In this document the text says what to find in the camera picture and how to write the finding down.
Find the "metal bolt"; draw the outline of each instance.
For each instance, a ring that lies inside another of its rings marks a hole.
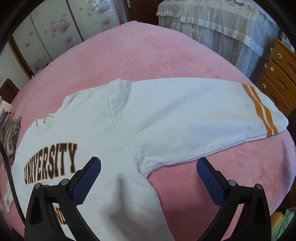
[[[69,183],[69,179],[63,179],[63,180],[61,180],[61,184],[63,186],[67,185],[68,183]]]
[[[256,187],[259,189],[259,190],[261,190],[262,188],[263,188],[263,186],[261,185],[261,184],[256,184]]]
[[[230,186],[232,186],[232,187],[234,187],[237,183],[235,182],[235,181],[233,181],[233,180],[230,180],[229,182],[229,185]]]
[[[36,188],[36,189],[38,189],[39,187],[41,187],[41,183],[36,183],[36,184],[34,185],[34,188]]]

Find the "white fabric cover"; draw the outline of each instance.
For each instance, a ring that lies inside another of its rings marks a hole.
[[[264,73],[264,59],[269,58],[279,31],[259,9],[233,0],[169,0],[159,5],[157,16],[160,26],[202,43],[248,78],[253,72]]]
[[[276,22],[272,19],[271,16],[267,12],[264,11],[263,8],[261,8],[257,3],[255,3],[253,0],[234,0],[234,2],[242,3],[245,7],[251,7],[253,10],[258,10],[262,14],[264,14],[267,19],[271,22],[273,22],[276,25]]]

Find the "wooden drawer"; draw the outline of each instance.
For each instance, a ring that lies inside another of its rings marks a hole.
[[[293,109],[296,105],[296,86],[291,79],[272,60],[269,62],[265,76],[282,95],[290,109]]]
[[[288,50],[278,39],[276,40],[274,46],[272,60],[276,62],[296,84],[296,56],[292,54],[292,52]]]
[[[260,82],[259,90],[267,95],[285,116],[290,113],[291,109],[287,102],[265,76]]]

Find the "wall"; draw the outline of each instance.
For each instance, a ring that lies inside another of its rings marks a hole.
[[[8,44],[0,55],[0,86],[10,79],[18,89],[21,89],[30,80],[17,62]]]

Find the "blue gripper pad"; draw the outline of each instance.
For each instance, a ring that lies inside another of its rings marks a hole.
[[[96,158],[73,189],[72,202],[75,206],[83,204],[100,172],[101,161],[99,158]]]
[[[224,189],[201,158],[196,163],[196,171],[213,203],[223,207],[225,203]]]

